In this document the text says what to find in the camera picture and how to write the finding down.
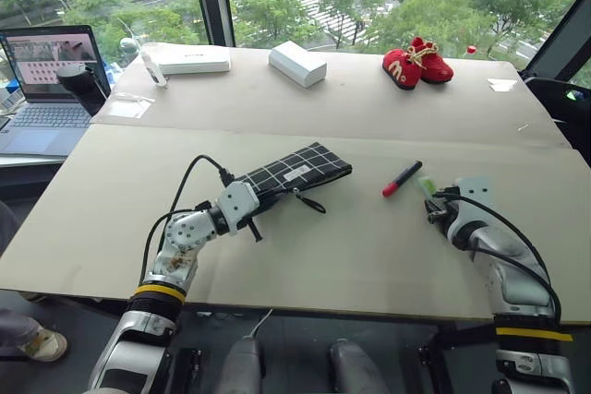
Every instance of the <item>shoelace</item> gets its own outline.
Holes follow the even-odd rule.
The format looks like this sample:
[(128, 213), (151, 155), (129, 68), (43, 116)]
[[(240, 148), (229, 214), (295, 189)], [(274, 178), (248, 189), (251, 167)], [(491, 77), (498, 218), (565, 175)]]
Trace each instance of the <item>shoelace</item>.
[(439, 51), (439, 47), (437, 46), (436, 43), (432, 43), (432, 46), (430, 46), (430, 47), (426, 46), (418, 53), (416, 52), (416, 48), (414, 46), (409, 46), (408, 51), (407, 51), (408, 60), (410, 60), (415, 65), (418, 65), (421, 68), (425, 69), (425, 67), (423, 66), (423, 63), (422, 63), (423, 56), (427, 55), (427, 54), (434, 54), (434, 53), (437, 53), (438, 51)]

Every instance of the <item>white cable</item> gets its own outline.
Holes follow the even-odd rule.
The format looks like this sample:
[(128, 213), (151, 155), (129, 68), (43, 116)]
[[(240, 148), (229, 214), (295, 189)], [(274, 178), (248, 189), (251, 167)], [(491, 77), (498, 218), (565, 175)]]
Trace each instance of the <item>white cable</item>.
[(257, 334), (257, 331), (259, 330), (260, 326), (265, 323), (265, 320), (267, 320), (269, 318), (269, 316), (271, 315), (271, 313), (273, 312), (273, 308), (271, 308), (269, 310), (269, 312), (267, 314), (265, 314), (265, 316), (260, 320), (260, 322), (255, 325), (255, 327), (252, 329), (252, 331), (250, 331), (250, 334), (247, 335), (247, 337), (251, 337), (254, 338), (255, 334)]

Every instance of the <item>white box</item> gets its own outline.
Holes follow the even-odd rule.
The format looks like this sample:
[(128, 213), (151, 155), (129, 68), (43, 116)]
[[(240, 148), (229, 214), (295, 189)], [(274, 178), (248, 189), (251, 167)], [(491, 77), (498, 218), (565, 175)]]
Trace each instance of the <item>white box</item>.
[(305, 88), (326, 77), (326, 62), (291, 41), (271, 50), (269, 64)]
[(146, 43), (141, 49), (148, 52), (164, 75), (230, 70), (230, 50), (225, 46)]

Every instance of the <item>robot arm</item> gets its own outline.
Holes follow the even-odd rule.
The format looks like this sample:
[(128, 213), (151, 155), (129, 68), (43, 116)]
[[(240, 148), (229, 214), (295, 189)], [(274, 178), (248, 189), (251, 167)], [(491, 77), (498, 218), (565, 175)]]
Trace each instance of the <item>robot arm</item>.
[[(446, 193), (491, 206), (490, 184), (482, 178), (459, 179)], [(522, 269), (549, 283), (549, 275), (534, 253), (501, 228), (493, 216), (468, 202), (438, 198), (435, 193), (428, 195), (425, 206), (429, 222), (454, 246), (470, 254), (487, 286), (500, 345), (497, 367), (507, 377), (496, 382), (492, 392), (574, 394), (569, 362), (559, 350), (561, 340), (572, 340), (557, 330), (555, 318), (560, 307), (553, 303), (546, 285)]]
[(236, 234), (258, 207), (250, 184), (232, 182), (214, 205), (173, 216), (165, 227), (163, 249), (129, 299), (94, 366), (90, 392), (99, 388), (128, 394), (163, 391), (172, 360), (167, 347), (195, 276), (199, 251), (218, 235)]

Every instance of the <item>beige table surface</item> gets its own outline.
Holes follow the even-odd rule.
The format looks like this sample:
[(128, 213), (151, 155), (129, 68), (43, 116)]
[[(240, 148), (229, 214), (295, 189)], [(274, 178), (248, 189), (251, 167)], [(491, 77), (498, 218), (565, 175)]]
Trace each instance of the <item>beige table surface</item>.
[[(268, 65), (268, 50), (232, 48), (226, 73), (170, 76), (157, 87), (140, 60), (117, 81), (112, 99), (134, 94), (154, 99), (139, 119), (99, 113), (93, 122), (259, 132), (289, 136), (570, 147), (546, 110), (508, 62), (450, 59), (445, 85), (419, 82), (397, 88), (381, 56), (318, 53), (327, 77), (304, 89)], [(488, 78), (516, 80), (495, 92)]]
[[(421, 159), (422, 173), (441, 186), (489, 176), (497, 210), (545, 258), (563, 320), (591, 321), (591, 176), (571, 149), (92, 125), (0, 260), (0, 287), (125, 299), (137, 285), (148, 230), (194, 156), (208, 153), (240, 174), (313, 141), (354, 167), (307, 193), (328, 214), (289, 197), (256, 218), (262, 242), (246, 230), (210, 242), (189, 302), (489, 317), (482, 279), (468, 255), (427, 223), (414, 184), (390, 199), (380, 195)], [(180, 207), (221, 190), (216, 171), (200, 165)]]

